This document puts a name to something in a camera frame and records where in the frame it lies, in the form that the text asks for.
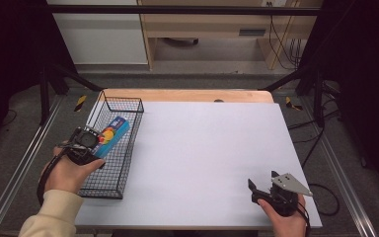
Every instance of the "table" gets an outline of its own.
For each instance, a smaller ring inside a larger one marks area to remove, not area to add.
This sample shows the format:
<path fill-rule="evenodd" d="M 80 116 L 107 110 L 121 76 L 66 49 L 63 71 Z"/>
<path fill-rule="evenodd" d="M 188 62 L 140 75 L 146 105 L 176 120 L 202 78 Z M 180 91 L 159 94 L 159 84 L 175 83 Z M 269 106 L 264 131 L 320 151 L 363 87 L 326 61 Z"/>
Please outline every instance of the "table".
<path fill-rule="evenodd" d="M 124 199 L 86 198 L 76 219 L 79 227 L 270 228 L 261 208 L 251 202 L 248 179 L 266 191 L 271 170 L 289 171 L 307 186 L 279 105 L 269 92 L 108 89 L 105 93 L 141 98 L 145 113 Z M 228 103 L 211 103 L 217 99 Z M 312 227 L 322 226 L 312 198 L 306 201 Z"/>

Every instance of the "metal mesh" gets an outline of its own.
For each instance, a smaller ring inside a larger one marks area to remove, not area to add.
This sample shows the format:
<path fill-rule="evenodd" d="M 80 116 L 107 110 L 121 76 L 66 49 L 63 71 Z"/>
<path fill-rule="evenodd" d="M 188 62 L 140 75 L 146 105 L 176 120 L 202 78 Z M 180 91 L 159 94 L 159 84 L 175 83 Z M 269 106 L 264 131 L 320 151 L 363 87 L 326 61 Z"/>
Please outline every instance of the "metal mesh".
<path fill-rule="evenodd" d="M 120 116 L 128 120 L 130 129 L 104 158 L 104 168 L 88 177 L 79 195 L 85 198 L 122 199 L 134 140 L 144 112 L 143 104 L 140 99 L 105 97 L 104 93 L 102 96 L 103 106 L 92 127 L 102 131 L 114 118 Z"/>

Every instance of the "black curtain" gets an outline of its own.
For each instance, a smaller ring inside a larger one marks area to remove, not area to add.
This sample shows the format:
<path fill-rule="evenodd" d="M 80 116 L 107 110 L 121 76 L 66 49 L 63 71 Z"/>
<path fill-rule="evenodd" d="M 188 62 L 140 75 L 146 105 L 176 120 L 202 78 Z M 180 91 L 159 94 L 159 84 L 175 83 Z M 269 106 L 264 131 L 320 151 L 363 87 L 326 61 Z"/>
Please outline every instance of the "black curtain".
<path fill-rule="evenodd" d="M 9 99 L 38 84 L 44 66 L 60 64 L 77 73 L 52 14 L 29 11 L 33 2 L 46 4 L 45 0 L 0 0 L 0 126 Z M 61 75 L 51 73 L 47 79 L 58 93 L 68 90 Z"/>
<path fill-rule="evenodd" d="M 326 0 L 324 7 L 345 11 L 349 3 Z M 340 18 L 317 19 L 300 67 L 316 59 L 319 43 Z M 379 172 L 379 1 L 354 1 L 318 58 L 324 79 L 340 84 L 341 112 L 361 155 Z"/>

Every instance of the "sleeve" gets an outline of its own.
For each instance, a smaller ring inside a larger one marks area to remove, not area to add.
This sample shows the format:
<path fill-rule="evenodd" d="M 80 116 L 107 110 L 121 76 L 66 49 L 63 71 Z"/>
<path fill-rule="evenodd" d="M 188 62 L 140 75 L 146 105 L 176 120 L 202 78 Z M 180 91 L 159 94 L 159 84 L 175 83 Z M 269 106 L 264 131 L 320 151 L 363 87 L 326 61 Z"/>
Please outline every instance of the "sleeve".
<path fill-rule="evenodd" d="M 47 191 L 40 211 L 24 222 L 19 236 L 74 236 L 82 202 L 81 197 L 66 191 Z"/>

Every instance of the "blue package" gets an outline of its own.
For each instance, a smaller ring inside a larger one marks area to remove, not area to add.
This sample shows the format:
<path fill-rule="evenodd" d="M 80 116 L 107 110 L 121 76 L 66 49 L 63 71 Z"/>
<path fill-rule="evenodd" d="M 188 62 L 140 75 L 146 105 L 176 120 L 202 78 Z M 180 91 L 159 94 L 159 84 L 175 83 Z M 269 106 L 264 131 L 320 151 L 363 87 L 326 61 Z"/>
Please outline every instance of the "blue package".
<path fill-rule="evenodd" d="M 94 155 L 104 158 L 129 129 L 130 124 L 125 118 L 114 118 L 101 132 L 100 143 L 93 149 Z"/>

